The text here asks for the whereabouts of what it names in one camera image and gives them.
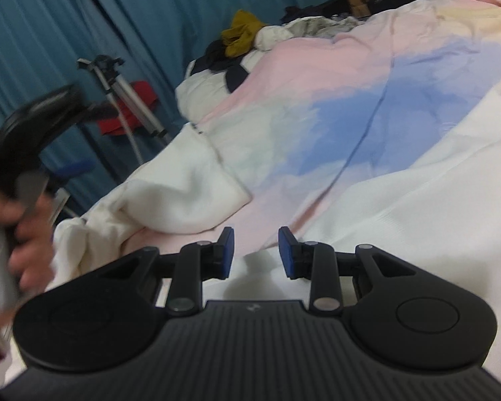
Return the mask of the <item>person's left hand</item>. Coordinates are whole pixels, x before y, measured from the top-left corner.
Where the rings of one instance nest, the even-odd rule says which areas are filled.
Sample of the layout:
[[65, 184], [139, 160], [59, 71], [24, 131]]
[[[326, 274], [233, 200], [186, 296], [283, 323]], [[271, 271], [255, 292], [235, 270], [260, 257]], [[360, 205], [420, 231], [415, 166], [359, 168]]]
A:
[[54, 278], [52, 260], [52, 199], [39, 197], [30, 215], [24, 207], [0, 193], [0, 225], [15, 226], [19, 245], [12, 251], [9, 269], [19, 278], [19, 287], [29, 295], [42, 293]]

